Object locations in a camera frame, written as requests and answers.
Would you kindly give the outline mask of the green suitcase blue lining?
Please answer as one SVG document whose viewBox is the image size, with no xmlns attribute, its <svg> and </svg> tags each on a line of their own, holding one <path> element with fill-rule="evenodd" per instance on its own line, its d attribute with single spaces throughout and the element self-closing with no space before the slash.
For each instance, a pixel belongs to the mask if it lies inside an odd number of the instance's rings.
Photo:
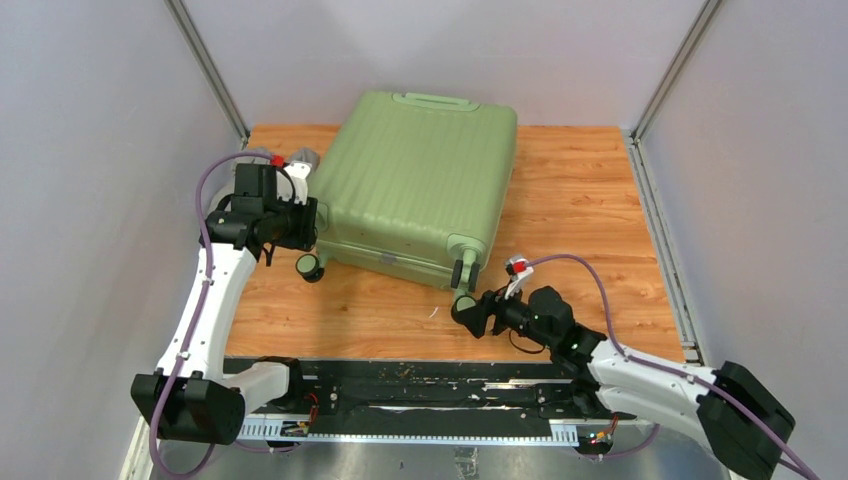
<svg viewBox="0 0 848 480">
<path fill-rule="evenodd" d="M 368 91 L 309 179 L 315 255 L 460 294 L 454 263 L 493 249 L 513 172 L 518 119 L 508 106 Z"/>
</svg>

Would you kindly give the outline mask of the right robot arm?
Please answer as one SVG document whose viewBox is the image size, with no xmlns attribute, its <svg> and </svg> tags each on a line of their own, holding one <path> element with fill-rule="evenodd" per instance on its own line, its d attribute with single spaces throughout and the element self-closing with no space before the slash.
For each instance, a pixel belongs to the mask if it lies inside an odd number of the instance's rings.
<svg viewBox="0 0 848 480">
<path fill-rule="evenodd" d="M 603 410 L 631 415 L 681 433 L 745 479 L 773 476 L 796 425 L 794 417 L 745 366 L 688 366 L 615 345 L 574 318 L 552 287 L 520 295 L 487 291 L 458 297 L 452 319 L 474 337 L 517 333 L 542 346 L 578 383 L 571 403 L 584 417 Z"/>
</svg>

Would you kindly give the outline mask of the green suitcase wheel lid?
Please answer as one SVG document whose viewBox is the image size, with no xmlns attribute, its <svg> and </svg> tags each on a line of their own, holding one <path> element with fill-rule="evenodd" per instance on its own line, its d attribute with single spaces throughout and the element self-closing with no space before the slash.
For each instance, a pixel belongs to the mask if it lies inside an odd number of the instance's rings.
<svg viewBox="0 0 848 480">
<path fill-rule="evenodd" d="M 295 262 L 295 269 L 307 283 L 317 283 L 325 274 L 320 257 L 312 253 L 300 256 Z"/>
</svg>

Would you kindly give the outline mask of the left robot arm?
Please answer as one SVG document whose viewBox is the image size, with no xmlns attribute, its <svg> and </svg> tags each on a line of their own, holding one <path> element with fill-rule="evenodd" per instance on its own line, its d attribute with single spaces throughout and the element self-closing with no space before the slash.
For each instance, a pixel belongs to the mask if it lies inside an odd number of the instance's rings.
<svg viewBox="0 0 848 480">
<path fill-rule="evenodd" d="M 274 405 L 298 411 L 307 398 L 299 360 L 262 357 L 224 375 L 237 304 L 263 255 L 308 252 L 317 201 L 305 161 L 237 165 L 231 194 L 200 212 L 197 273 L 172 342 L 154 371 L 135 376 L 130 395 L 156 440 L 230 445 L 247 415 Z"/>
</svg>

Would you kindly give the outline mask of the green suitcase wheel front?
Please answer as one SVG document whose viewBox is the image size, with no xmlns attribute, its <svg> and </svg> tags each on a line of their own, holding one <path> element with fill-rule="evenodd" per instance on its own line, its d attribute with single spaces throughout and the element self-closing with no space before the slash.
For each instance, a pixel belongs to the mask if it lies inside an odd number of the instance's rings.
<svg viewBox="0 0 848 480">
<path fill-rule="evenodd" d="M 476 315 L 477 300 L 470 295 L 462 295 L 454 300 L 451 307 L 451 318 L 454 322 L 464 324 Z"/>
</svg>

